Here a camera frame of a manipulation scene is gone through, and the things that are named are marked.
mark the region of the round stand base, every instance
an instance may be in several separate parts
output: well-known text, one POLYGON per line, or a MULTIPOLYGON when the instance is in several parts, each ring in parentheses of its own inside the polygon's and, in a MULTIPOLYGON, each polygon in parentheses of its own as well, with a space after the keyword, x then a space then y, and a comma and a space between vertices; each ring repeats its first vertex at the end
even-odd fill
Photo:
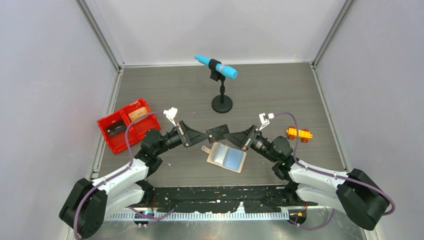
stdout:
POLYGON ((224 95, 224 103, 221 103, 221 96, 218 95, 212 100, 212 109, 219 113, 228 113, 233 108, 233 100, 227 95, 224 95))

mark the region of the metal work surface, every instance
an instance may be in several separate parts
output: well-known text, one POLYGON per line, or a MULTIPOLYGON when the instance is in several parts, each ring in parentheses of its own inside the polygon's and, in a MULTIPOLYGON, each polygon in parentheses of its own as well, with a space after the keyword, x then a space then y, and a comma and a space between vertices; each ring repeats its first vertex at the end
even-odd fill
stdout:
MULTIPOLYGON (((343 170, 308 63, 248 64, 234 65, 234 68, 238 71, 237 79, 225 81, 225 94, 233 101, 233 108, 228 113, 216 113, 211 108, 212 99, 220 93, 220 82, 209 79, 210 71, 206 66, 126 68, 115 109, 144 98, 152 111, 178 108, 175 120, 184 120, 195 130, 206 131, 228 124, 232 133, 246 130, 252 124, 260 126, 260 113, 290 111, 296 116, 299 127, 313 134, 308 143, 299 143, 298 157, 322 168, 343 170)), ((163 133, 173 127, 165 116, 157 116, 163 133)), ((289 116, 278 116, 262 133, 272 141, 277 136, 286 136, 286 129, 292 125, 289 116)), ((295 140, 290 140, 290 144, 294 147, 295 140)), ((204 141, 161 154, 163 164, 148 181, 155 187, 284 184, 271 170, 273 163, 253 150, 247 151, 241 173, 236 173, 207 163, 208 155, 201 150, 202 145, 212 146, 204 141)), ((140 144, 132 149, 136 153, 140 144)), ((129 160, 127 150, 114 155, 107 147, 99 176, 111 173, 129 160)))
MULTIPOLYGON (((306 226, 320 226, 330 209, 309 208, 306 226)), ((336 211, 331 223, 320 230, 297 228, 285 220, 165 221, 137 228, 133 221, 105 221, 91 239, 119 240, 365 240, 364 231, 336 211)))

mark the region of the orange toy car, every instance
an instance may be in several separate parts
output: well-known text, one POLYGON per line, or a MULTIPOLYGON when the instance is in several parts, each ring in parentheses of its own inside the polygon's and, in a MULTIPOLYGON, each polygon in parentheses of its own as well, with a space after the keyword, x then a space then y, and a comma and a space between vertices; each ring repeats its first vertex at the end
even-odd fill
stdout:
MULTIPOLYGON (((287 133, 288 139, 291 140, 295 139, 295 137, 298 135, 295 126, 289 126, 285 132, 287 133)), ((308 129, 299 130, 299 138, 303 143, 307 143, 312 137, 313 135, 311 132, 309 132, 308 129)))

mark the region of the white wall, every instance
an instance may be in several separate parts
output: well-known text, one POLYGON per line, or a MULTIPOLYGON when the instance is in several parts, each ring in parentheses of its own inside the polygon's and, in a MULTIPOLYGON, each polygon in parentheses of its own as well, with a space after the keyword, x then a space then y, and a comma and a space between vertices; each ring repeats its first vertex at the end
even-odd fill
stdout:
POLYGON ((75 1, 0 7, 0 239, 61 240, 116 73, 75 1))
POLYGON ((92 1, 126 65, 190 64, 195 54, 227 63, 311 62, 344 3, 92 1))
POLYGON ((424 1, 356 1, 318 66, 351 167, 396 202, 381 239, 424 236, 424 1))

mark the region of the blue microphone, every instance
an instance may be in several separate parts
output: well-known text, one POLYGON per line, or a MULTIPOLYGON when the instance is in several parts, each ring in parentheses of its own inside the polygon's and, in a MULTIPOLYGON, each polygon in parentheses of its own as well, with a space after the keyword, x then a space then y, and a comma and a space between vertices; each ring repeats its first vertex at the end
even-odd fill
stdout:
MULTIPOLYGON (((194 55, 194 58, 197 59, 199 61, 199 63, 204 64, 206 66, 209 66, 209 61, 211 60, 210 58, 207 58, 205 56, 201 56, 201 55, 194 55)), ((230 79, 235 79, 237 77, 237 70, 235 70, 234 68, 227 66, 227 65, 223 65, 221 63, 218 63, 215 67, 215 70, 220 72, 222 75, 224 75, 227 78, 230 79)))

